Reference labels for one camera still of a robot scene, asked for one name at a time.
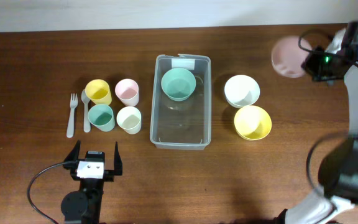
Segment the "yellow plastic cup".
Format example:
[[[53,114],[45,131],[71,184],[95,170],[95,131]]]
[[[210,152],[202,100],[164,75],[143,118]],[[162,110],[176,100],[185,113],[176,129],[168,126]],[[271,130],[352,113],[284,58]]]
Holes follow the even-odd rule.
[[[112,102],[109,84],[102,79],[90,81],[85,87],[85,93],[96,105],[110,105]]]

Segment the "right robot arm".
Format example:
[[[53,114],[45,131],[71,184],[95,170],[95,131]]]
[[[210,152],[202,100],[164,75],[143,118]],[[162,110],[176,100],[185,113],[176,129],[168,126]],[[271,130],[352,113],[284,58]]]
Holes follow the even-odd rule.
[[[140,223],[263,223],[267,210],[298,200],[318,152],[347,140],[346,91],[274,74],[273,43],[286,34],[326,43],[334,25],[254,26],[207,29],[199,52],[213,64],[213,140],[205,151],[163,151],[146,136],[120,142],[124,157],[119,214]],[[241,139],[234,109],[223,105],[230,75],[254,75],[262,85],[261,106],[273,130],[261,141]]]

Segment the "clear plastic container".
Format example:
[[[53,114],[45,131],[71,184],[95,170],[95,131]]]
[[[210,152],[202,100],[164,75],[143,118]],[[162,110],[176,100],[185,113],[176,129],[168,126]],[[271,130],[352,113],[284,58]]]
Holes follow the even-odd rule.
[[[162,90],[163,75],[173,68],[189,70],[196,88],[185,101],[173,101]],[[203,55],[159,55],[155,63],[150,140],[157,148],[203,150],[211,142],[211,60]]]

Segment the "pink plastic bowl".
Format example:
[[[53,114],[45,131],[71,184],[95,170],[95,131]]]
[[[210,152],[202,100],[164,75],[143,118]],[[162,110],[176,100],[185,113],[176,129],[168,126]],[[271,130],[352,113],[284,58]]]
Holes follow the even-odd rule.
[[[298,46],[299,36],[287,36],[276,42],[272,49],[271,61],[273,69],[287,78],[300,78],[305,75],[301,67],[309,52]]]

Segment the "white plastic fork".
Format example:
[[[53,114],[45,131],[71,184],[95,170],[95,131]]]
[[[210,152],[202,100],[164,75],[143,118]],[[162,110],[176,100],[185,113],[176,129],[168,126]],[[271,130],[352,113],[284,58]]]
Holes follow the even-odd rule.
[[[70,95],[70,114],[67,125],[67,138],[72,138],[74,135],[74,121],[75,121],[75,109],[78,106],[78,96],[76,93]]]

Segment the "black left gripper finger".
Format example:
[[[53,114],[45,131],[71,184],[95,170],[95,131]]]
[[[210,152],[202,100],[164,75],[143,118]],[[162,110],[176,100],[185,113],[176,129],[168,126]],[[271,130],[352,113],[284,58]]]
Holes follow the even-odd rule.
[[[76,169],[79,163],[79,152],[80,152],[81,141],[77,140],[74,148],[66,156],[63,161],[63,168],[66,170]]]
[[[122,159],[119,153],[118,142],[116,142],[114,148],[114,175],[115,176],[122,175],[122,170],[123,170]]]

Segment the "green plastic cup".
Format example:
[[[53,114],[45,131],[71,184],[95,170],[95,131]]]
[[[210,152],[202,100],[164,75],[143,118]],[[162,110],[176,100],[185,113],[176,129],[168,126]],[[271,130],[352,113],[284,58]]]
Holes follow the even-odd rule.
[[[103,132],[112,131],[116,125],[114,112],[109,105],[94,105],[88,112],[90,123]]]

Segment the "white plastic spoon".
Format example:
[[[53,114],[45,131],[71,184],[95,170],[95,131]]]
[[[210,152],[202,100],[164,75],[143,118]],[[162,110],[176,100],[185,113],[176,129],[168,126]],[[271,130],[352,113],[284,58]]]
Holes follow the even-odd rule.
[[[90,99],[87,97],[85,90],[81,92],[81,100],[84,104],[83,131],[88,133],[91,131],[91,124],[88,119]]]

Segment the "yellow plastic bowl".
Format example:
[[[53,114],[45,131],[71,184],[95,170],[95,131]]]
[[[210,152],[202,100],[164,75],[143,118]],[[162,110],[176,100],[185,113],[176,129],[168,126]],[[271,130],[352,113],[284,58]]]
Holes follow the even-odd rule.
[[[272,119],[259,106],[245,106],[236,112],[234,127],[241,138],[256,141],[269,135],[272,130]]]

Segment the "green plastic bowl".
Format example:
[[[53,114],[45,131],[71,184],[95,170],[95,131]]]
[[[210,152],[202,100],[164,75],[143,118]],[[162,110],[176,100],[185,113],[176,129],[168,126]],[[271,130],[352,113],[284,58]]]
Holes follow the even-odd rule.
[[[161,87],[171,100],[185,101],[194,92],[196,79],[187,69],[173,68],[163,75]]]

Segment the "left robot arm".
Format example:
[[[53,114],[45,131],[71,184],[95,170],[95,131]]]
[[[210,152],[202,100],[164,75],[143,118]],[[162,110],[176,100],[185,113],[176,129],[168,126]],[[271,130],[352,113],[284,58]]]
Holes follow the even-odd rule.
[[[63,198],[61,211],[65,223],[99,223],[104,183],[113,182],[115,176],[122,175],[122,161],[115,149],[114,169],[108,170],[104,152],[87,151],[80,159],[80,146],[81,141],[77,141],[64,160],[63,168],[70,171],[71,178],[80,186]]]

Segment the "cream plastic cup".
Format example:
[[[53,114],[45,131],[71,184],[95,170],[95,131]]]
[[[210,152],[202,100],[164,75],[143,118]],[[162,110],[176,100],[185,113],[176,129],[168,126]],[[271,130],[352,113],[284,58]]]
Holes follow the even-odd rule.
[[[117,124],[128,134],[137,134],[141,129],[141,112],[133,106],[121,109],[117,114]]]

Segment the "pink plastic cup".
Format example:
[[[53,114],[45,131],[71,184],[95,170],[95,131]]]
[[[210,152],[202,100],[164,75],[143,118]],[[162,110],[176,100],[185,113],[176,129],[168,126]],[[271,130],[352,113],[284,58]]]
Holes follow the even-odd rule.
[[[115,87],[115,94],[126,106],[136,106],[139,103],[139,86],[132,79],[119,81]]]

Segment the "white plastic bowl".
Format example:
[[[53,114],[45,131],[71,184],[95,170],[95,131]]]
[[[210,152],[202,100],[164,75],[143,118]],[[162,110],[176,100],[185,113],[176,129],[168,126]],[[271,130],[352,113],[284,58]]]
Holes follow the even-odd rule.
[[[235,75],[224,86],[226,101],[235,108],[254,104],[260,96],[259,84],[250,76]]]

